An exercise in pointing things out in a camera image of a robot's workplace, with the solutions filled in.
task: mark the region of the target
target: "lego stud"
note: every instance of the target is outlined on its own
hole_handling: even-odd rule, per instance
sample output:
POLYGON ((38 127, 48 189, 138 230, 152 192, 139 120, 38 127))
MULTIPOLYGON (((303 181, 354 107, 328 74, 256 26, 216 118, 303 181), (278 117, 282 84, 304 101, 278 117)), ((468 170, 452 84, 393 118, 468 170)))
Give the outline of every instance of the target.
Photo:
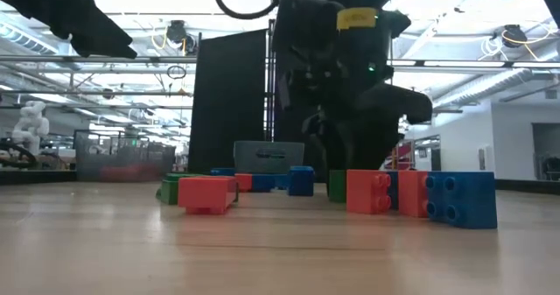
POLYGON ((377 199, 377 208, 380 211, 388 211, 391 208, 391 197, 388 195, 377 199))
POLYGON ((382 176, 374 176, 372 186, 373 187, 382 187, 383 186, 382 176))
POLYGON ((447 190, 447 191, 455 190, 455 185, 456 185, 456 182, 455 182, 455 178, 453 178, 453 177, 448 177, 444 181, 444 187, 445 187, 445 190, 447 190))
POLYGON ((424 184, 429 190, 433 190, 436 186, 436 179, 433 177, 426 177, 424 184))
POLYGON ((391 186, 391 176, 389 175, 383 175, 383 180, 385 181, 385 185, 386 187, 390 187, 391 186))
POLYGON ((460 213, 454 206, 448 206, 445 210, 445 217, 451 222, 457 222, 460 217, 460 213))
POLYGON ((429 216, 437 216, 438 215, 438 208, 434 204, 434 202, 428 202, 426 205, 426 211, 428 211, 429 216))

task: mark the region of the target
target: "blue lego block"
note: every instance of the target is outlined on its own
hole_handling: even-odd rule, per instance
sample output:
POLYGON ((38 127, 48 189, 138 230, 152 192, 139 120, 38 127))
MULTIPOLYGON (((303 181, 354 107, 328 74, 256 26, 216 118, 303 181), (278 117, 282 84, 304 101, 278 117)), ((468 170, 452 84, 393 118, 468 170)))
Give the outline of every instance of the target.
POLYGON ((214 168, 212 171, 210 171, 210 175, 212 175, 212 176, 235 177, 235 169, 234 168, 214 168))
POLYGON ((426 187, 431 220, 458 228, 498 228, 492 172, 431 172, 426 187))
POLYGON ((290 169, 289 196, 313 196, 315 172, 312 167, 295 166, 290 169))
POLYGON ((290 176, 288 175, 276 175, 275 181, 276 187, 280 190, 287 190, 290 187, 290 176))
POLYGON ((269 193, 276 187, 275 175, 253 175, 253 193, 269 193))
POLYGON ((399 209, 399 172, 387 172, 391 177, 391 186, 387 190, 387 195, 391 198, 391 209, 399 209))

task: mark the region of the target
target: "white robot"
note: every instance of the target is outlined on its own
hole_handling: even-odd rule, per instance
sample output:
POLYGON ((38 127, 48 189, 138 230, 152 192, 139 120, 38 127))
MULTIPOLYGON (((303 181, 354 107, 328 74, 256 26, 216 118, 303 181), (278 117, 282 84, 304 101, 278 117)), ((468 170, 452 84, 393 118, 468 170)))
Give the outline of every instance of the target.
POLYGON ((49 121, 43 117, 44 102, 27 102, 19 111, 21 117, 11 133, 14 144, 24 145, 33 155, 39 155, 42 137, 49 134, 49 121))

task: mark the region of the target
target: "white wall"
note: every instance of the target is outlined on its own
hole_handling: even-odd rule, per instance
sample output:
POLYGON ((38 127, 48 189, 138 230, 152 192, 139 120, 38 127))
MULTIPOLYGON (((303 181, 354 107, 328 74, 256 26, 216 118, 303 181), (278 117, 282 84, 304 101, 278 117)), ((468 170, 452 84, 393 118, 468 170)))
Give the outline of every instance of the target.
POLYGON ((560 107, 492 106, 497 179, 536 180, 533 123, 560 123, 560 107))
POLYGON ((461 115, 438 115, 431 126, 415 126, 406 138, 441 137, 443 171, 480 170, 479 149, 487 147, 486 170, 494 170, 494 142, 490 105, 465 109, 461 115))

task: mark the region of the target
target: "black partition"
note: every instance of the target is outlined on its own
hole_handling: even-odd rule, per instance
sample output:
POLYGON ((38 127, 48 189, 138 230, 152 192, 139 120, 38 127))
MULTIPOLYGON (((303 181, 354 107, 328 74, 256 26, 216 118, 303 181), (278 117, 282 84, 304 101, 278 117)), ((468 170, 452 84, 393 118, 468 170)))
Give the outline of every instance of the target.
POLYGON ((189 172, 234 167, 235 141, 264 140, 266 30, 202 40, 189 172))

